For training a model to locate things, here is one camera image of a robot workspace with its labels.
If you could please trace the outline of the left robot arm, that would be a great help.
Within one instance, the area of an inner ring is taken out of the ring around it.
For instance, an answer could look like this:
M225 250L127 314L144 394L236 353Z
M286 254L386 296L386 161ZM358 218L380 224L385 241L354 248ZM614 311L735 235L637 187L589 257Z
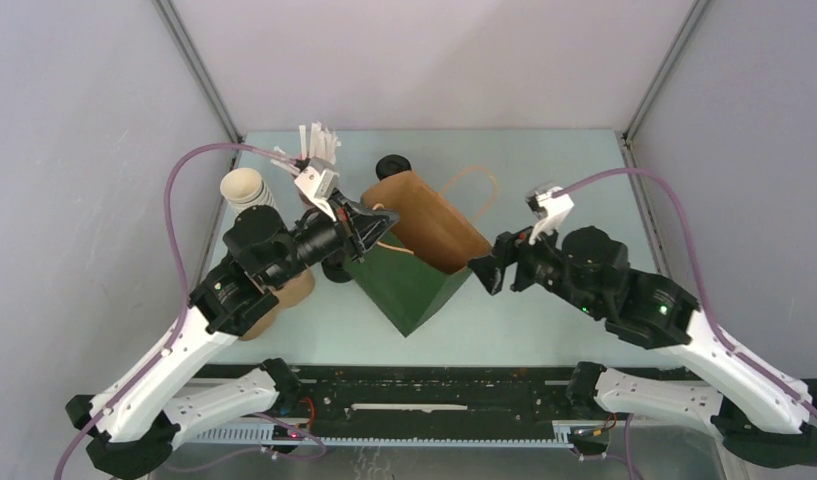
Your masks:
M273 207L240 213L224 234L227 252L185 298L170 329L122 379L94 396L77 395L67 414L93 466L137 479L194 436L235 418L288 416L301 385L285 361L268 359L242 378L188 397L181 388L213 357L280 305L279 292L334 254L360 261L399 220L340 193L293 227Z

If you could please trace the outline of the black cup lid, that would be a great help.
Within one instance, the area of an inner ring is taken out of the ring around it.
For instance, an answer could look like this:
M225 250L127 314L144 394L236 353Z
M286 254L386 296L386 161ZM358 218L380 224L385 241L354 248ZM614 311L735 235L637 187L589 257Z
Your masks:
M399 154L386 155L379 159L375 165L375 174L378 180L384 180L393 175L411 170L411 162Z

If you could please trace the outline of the green paper bag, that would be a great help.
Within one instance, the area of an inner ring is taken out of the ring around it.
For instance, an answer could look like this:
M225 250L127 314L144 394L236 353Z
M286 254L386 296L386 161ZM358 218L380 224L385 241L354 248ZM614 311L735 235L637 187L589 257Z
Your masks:
M465 217L445 197L463 176L482 172L490 180L487 202ZM413 171L389 176L367 189L361 202L381 213L399 214L398 223L374 243L361 263L348 262L352 280L395 329L407 337L435 315L471 275L467 263L487 255L491 244L474 227L497 200L490 170L471 166L442 189L432 189Z

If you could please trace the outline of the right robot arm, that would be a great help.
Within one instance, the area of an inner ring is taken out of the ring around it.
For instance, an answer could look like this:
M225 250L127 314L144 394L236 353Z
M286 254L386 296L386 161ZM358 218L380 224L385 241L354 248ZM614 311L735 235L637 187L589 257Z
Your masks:
M505 232L468 267L490 294L513 268L513 291L542 287L619 340L673 357L699 379L680 385L582 361L565 392L575 416L603 410L656 418L706 433L761 467L817 465L817 379L776 372L716 331L691 293L633 269L626 246L602 230L585 227L565 237Z

